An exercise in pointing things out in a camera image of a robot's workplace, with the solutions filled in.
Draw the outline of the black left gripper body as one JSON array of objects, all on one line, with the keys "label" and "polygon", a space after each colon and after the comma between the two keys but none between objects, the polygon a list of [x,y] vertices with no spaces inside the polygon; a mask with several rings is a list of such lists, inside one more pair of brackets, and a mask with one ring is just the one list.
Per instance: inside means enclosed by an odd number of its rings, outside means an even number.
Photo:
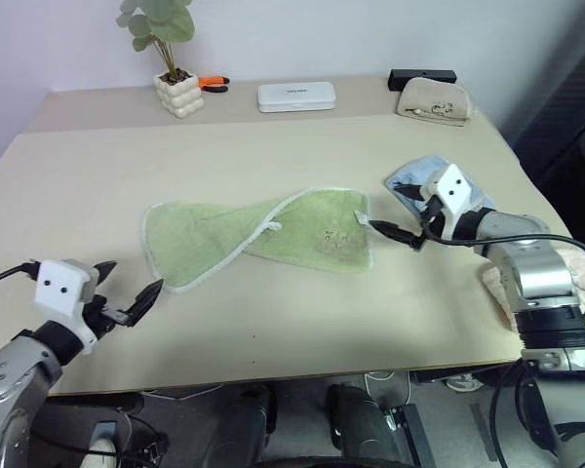
[{"label": "black left gripper body", "polygon": [[124,311],[108,306],[107,298],[100,294],[95,294],[93,299],[84,305],[82,316],[97,340],[112,332],[116,326],[125,326],[128,320],[128,315]]}]

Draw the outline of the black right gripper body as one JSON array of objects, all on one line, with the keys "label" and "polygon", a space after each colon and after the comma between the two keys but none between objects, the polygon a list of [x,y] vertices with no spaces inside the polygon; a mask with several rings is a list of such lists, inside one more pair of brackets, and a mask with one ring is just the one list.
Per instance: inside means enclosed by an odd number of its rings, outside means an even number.
[{"label": "black right gripper body", "polygon": [[443,202],[437,195],[433,195],[420,209],[415,208],[421,233],[414,235],[409,241],[409,246],[415,251],[420,251],[426,241],[436,241],[442,237],[445,226],[445,216],[442,213]]}]

